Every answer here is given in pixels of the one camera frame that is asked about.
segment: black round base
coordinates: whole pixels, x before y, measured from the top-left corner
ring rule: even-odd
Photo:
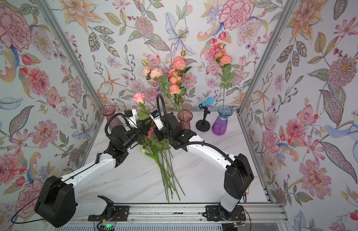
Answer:
[[[203,119],[199,120],[196,124],[195,127],[200,130],[201,132],[207,132],[209,130],[209,128],[211,127],[208,121],[204,121],[203,123]]]

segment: purple glass vase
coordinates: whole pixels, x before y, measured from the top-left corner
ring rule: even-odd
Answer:
[[[219,115],[212,125],[212,132],[215,135],[222,136],[226,132],[226,128],[228,127],[228,118],[233,114],[233,109],[224,105],[218,107],[217,112]]]
[[[190,129],[190,121],[193,119],[193,114],[188,110],[183,110],[178,113],[178,119],[182,129]]]
[[[106,105],[103,108],[101,108],[100,110],[100,114],[103,115],[104,117],[106,117],[106,120],[109,121],[111,119],[111,117],[115,114],[116,108],[114,105]],[[111,123],[109,124],[109,128],[110,131],[112,131],[112,128],[121,125],[123,126],[123,124],[121,123],[121,121],[119,120],[119,118],[115,117]]]

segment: wire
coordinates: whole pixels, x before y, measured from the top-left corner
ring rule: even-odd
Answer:
[[[87,170],[87,169],[93,167],[94,165],[95,165],[95,163],[94,163],[93,165],[89,166],[88,168],[84,169],[83,171],[81,171],[81,172],[79,172],[79,173],[76,173],[75,175],[69,177],[67,180],[69,180],[69,179],[71,179],[71,178],[74,178],[76,175],[78,175],[78,174],[84,172],[85,170]],[[34,222],[34,221],[42,221],[42,220],[45,220],[45,219],[38,219],[38,220],[26,221],[26,222],[15,222],[15,221],[13,221],[13,219],[15,218],[15,216],[16,216],[21,210],[23,210],[26,206],[28,206],[31,202],[33,202],[35,199],[38,199],[40,196],[43,196],[44,194],[46,194],[47,192],[51,191],[52,189],[56,188],[56,187],[59,186],[60,184],[66,182],[67,180],[58,183],[57,185],[53,186],[52,188],[50,188],[50,189],[47,190],[46,192],[40,194],[39,196],[37,196],[36,198],[34,198],[32,201],[30,201],[29,203],[27,203],[24,207],[22,207],[20,210],[18,210],[18,211],[15,213],[15,215],[13,215],[13,217],[11,218],[11,222],[14,223],[14,224],[26,224],[26,223],[30,223],[30,222]]]

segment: blue microphone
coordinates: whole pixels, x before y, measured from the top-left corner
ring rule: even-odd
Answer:
[[[203,103],[202,106],[206,107],[207,105],[211,105],[215,102],[215,98],[214,97],[208,97]]]

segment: wall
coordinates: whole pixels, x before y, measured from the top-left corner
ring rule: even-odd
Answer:
[[[282,0],[48,3],[62,29],[69,36],[75,35],[70,42],[103,104],[115,104],[120,110],[134,105],[132,96],[136,92],[142,92],[150,104],[146,105],[153,109],[159,89],[142,77],[141,60],[149,56],[149,60],[160,62],[167,74],[182,49],[192,67],[184,76],[188,92],[184,106],[191,109],[214,96],[216,103],[211,108],[216,109],[223,97],[220,77],[210,65],[211,39],[226,44],[237,68],[225,102],[238,107],[283,7]]]
[[[12,215],[78,167],[100,119],[65,53],[33,1],[0,1],[0,231],[36,230]]]
[[[358,0],[299,0],[242,112],[293,229],[358,230]]]

